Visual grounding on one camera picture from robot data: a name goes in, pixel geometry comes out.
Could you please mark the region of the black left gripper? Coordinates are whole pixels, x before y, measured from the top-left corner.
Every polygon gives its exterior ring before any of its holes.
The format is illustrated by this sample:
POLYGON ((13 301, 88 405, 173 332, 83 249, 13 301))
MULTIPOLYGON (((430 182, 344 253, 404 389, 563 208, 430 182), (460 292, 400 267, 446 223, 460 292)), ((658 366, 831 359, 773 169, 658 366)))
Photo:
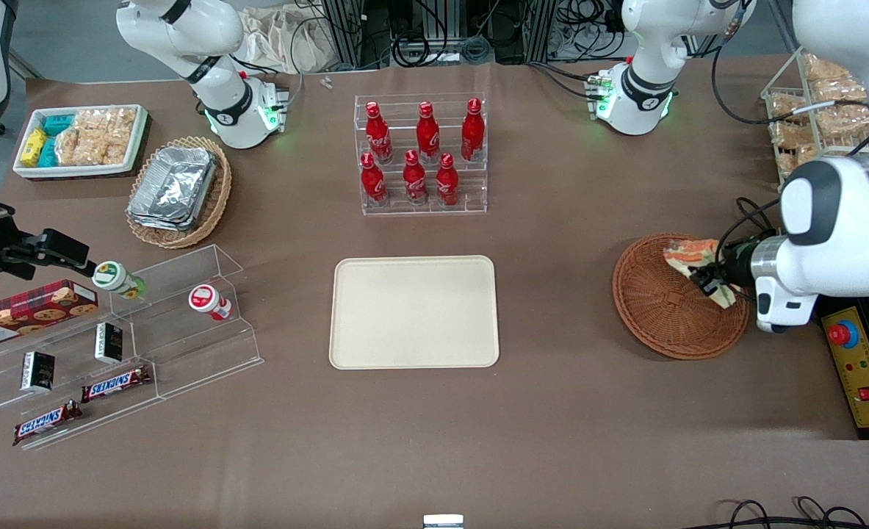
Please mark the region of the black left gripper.
POLYGON ((696 275, 689 280, 706 297, 729 298, 729 286, 743 288, 763 284, 781 284, 777 268, 777 254, 782 237, 749 237, 721 247, 719 262, 708 262, 696 267, 696 275))

